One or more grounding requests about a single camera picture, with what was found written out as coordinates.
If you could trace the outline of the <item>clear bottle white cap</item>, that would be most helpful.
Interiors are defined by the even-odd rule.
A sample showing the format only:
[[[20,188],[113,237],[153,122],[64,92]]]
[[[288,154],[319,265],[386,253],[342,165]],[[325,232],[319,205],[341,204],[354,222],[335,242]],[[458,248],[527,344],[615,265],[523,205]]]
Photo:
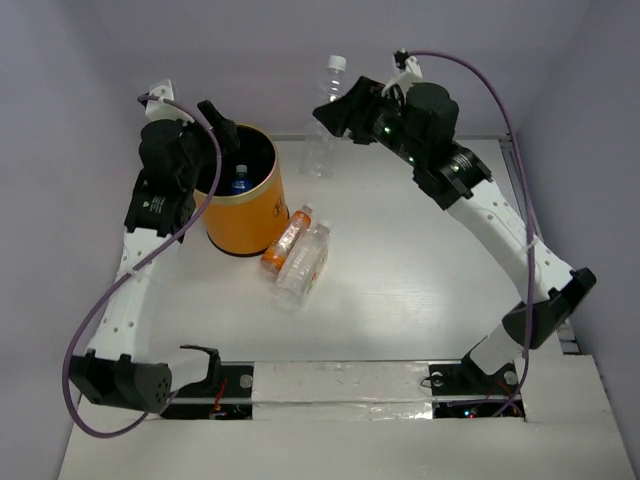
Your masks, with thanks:
[[[337,142],[332,133],[332,120],[326,105],[338,100],[343,93],[343,77],[347,60],[330,55],[325,73],[317,82],[312,116],[305,131],[300,172],[316,177],[331,177],[334,172],[334,150]]]

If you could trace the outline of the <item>blue label water bottle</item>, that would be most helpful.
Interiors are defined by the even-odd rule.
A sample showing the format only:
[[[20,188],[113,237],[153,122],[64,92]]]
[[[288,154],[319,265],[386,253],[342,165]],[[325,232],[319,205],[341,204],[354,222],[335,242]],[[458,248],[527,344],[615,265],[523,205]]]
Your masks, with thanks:
[[[245,164],[238,164],[235,168],[235,176],[231,184],[231,193],[241,195],[253,188],[248,174],[248,167]]]

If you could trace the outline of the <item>orange drink bottle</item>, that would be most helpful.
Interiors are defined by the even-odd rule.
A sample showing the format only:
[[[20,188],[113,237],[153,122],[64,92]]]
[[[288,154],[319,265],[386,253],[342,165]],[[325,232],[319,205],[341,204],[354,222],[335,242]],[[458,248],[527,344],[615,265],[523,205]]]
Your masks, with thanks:
[[[284,230],[261,257],[261,265],[272,275],[278,275],[297,240],[309,229],[313,206],[304,204],[287,220]]]

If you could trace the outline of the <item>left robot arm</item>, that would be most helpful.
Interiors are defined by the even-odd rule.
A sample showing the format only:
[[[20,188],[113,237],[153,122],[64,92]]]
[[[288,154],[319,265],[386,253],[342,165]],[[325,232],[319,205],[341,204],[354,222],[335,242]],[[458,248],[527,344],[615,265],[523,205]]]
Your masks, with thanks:
[[[149,337],[161,276],[205,211],[194,198],[199,177],[211,171],[212,182],[219,183],[225,156],[240,147],[237,126],[209,100],[193,110],[152,93],[139,101],[148,122],[140,132],[142,167],[125,215],[118,272],[81,323],[86,327],[100,319],[86,349],[75,351],[84,333],[78,329],[63,360],[70,413],[77,411],[72,388],[93,404],[156,414],[184,386],[209,395],[221,383],[213,350],[183,346],[186,361],[159,361],[150,352]]]

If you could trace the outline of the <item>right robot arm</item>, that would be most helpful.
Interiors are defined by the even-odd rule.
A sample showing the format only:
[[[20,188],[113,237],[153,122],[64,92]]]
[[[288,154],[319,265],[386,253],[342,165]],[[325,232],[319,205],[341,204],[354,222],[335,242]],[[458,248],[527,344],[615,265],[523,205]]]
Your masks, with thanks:
[[[458,104],[442,86],[417,82],[402,91],[360,77],[342,97],[316,107],[334,137],[377,142],[408,163],[413,180],[485,247],[521,301],[462,359],[456,378],[482,392],[527,349],[539,348],[596,284],[588,268],[559,259],[505,199],[489,168],[454,139]]]

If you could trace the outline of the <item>orange cylindrical bin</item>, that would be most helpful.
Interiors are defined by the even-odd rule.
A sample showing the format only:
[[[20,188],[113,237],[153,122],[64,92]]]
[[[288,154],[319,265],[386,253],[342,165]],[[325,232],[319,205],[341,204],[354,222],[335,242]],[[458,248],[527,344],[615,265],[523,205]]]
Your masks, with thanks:
[[[284,230],[289,218],[278,152],[261,130],[238,125],[240,149],[223,158],[215,194],[201,219],[211,243],[225,254],[251,257],[262,254]],[[234,194],[238,165],[248,169],[252,189]]]

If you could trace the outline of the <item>clear bottle colourful label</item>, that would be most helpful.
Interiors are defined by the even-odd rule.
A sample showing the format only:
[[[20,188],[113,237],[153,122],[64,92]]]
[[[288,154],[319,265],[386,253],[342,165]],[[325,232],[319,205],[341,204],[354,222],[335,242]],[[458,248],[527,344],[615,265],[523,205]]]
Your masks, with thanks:
[[[306,300],[326,263],[331,230],[330,222],[319,221],[295,243],[274,287],[281,307],[297,309]]]

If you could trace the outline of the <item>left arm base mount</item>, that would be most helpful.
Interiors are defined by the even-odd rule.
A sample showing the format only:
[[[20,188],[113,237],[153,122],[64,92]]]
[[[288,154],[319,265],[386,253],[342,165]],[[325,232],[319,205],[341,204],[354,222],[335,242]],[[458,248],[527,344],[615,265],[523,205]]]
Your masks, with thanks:
[[[180,389],[159,416],[166,420],[251,420],[253,362],[223,362],[219,351],[182,345],[209,357],[207,376]]]

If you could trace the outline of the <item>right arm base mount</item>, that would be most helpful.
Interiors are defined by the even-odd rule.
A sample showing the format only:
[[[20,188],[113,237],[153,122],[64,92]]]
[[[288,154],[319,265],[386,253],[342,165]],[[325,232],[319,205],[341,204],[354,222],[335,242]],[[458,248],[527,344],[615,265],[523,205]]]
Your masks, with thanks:
[[[494,373],[481,370],[469,354],[432,363],[420,386],[431,392],[436,419],[525,418],[513,361]]]

